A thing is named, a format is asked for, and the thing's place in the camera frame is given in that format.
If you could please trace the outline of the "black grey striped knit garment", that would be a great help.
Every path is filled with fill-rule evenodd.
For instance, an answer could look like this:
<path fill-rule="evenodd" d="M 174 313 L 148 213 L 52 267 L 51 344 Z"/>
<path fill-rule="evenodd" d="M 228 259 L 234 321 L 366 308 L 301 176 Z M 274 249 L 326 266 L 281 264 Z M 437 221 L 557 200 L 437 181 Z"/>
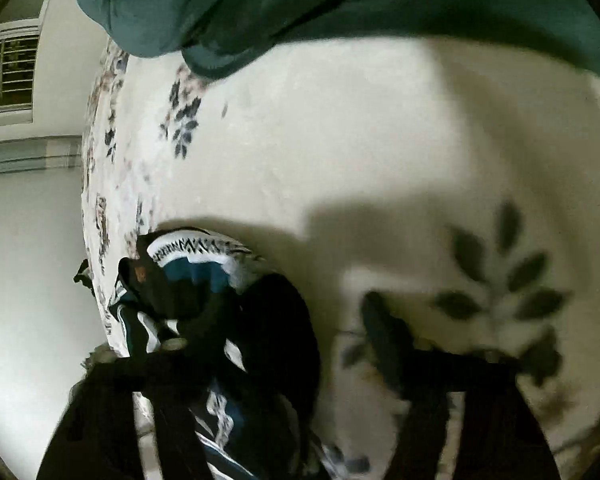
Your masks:
<path fill-rule="evenodd" d="M 109 312 L 152 407 L 164 478 L 326 477 L 309 310 L 263 258 L 202 229 L 142 235 Z"/>

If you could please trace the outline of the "white floral plush blanket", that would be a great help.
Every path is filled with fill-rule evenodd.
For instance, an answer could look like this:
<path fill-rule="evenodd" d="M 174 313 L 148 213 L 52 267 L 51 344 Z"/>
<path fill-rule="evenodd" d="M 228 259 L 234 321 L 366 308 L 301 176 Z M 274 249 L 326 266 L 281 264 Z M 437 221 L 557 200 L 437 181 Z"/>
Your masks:
<path fill-rule="evenodd" d="M 560 478 L 600 459 L 600 76 L 451 39 L 291 44 L 225 79 L 108 42 L 87 105 L 82 218 L 110 344 L 118 263 L 147 233 L 240 240 L 308 304 L 314 422 L 340 479 L 378 479 L 407 405 L 358 308 L 422 346 L 528 354 L 519 388 Z"/>

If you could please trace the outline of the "barred window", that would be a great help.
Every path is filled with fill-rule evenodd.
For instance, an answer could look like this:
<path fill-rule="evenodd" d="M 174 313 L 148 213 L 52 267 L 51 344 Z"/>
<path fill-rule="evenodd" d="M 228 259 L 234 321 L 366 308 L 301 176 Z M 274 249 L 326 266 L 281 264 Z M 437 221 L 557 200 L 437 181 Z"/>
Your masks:
<path fill-rule="evenodd" d="M 0 39 L 0 114 L 30 112 L 40 36 Z"/>

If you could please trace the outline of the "dark green plush quilt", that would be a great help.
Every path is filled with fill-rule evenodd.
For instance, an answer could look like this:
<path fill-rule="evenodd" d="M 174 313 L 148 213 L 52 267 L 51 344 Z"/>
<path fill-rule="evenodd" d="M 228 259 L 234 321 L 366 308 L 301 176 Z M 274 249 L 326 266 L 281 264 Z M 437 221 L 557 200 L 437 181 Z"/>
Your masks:
<path fill-rule="evenodd" d="M 586 0 L 76 0 L 138 58 L 181 53 L 230 76 L 287 42 L 445 36 L 521 47 L 600 76 L 600 18 Z"/>

